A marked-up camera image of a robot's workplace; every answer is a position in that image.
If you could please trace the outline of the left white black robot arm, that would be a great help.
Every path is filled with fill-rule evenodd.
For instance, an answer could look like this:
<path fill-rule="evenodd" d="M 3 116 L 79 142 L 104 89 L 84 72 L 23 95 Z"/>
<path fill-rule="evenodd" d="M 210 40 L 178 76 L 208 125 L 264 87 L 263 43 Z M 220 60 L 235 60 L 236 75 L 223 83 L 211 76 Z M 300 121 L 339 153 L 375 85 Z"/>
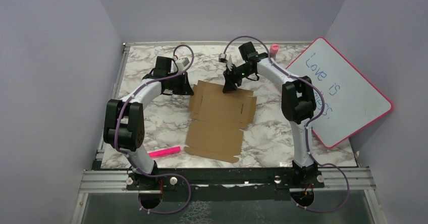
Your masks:
<path fill-rule="evenodd" d="M 157 186 L 159 176 L 155 172 L 155 161 L 142 145 L 144 110 L 160 95 L 194 94 L 185 71 L 190 63 L 188 58 L 157 56 L 155 67 L 135 90 L 106 104 L 103 141 L 125 155 L 133 171 L 140 174 L 139 182 L 147 189 Z"/>

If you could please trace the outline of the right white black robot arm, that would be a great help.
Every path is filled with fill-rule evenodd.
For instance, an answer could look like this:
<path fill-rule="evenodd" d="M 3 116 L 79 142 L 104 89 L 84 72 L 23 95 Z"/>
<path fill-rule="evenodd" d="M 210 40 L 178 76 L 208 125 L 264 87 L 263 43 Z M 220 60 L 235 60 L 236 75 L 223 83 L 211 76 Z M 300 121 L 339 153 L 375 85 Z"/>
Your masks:
<path fill-rule="evenodd" d="M 239 46 L 239 52 L 244 64 L 236 66 L 226 53 L 219 55 L 219 62 L 226 64 L 223 72 L 225 84 L 223 93 L 238 90 L 243 78 L 250 75 L 264 76 L 281 91 L 281 111 L 290 122 L 293 134 L 294 159 L 291 173 L 292 183 L 304 187 L 311 181 L 311 173 L 317 169 L 312 156 L 312 126 L 310 120 L 314 116 L 316 102 L 311 79 L 307 76 L 292 75 L 279 66 L 274 59 L 277 46 L 269 48 L 264 53 L 258 53 L 252 42 Z"/>

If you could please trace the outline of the brown cardboard box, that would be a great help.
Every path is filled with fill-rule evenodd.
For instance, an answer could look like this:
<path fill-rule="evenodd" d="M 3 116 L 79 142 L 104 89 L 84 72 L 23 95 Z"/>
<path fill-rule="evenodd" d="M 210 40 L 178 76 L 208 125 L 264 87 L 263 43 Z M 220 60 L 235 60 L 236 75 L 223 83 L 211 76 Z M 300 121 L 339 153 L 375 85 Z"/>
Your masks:
<path fill-rule="evenodd" d="M 253 123 L 257 97 L 238 89 L 223 93 L 223 86 L 199 80 L 190 97 L 190 124 L 185 152 L 204 158 L 236 163 L 244 130 Z"/>

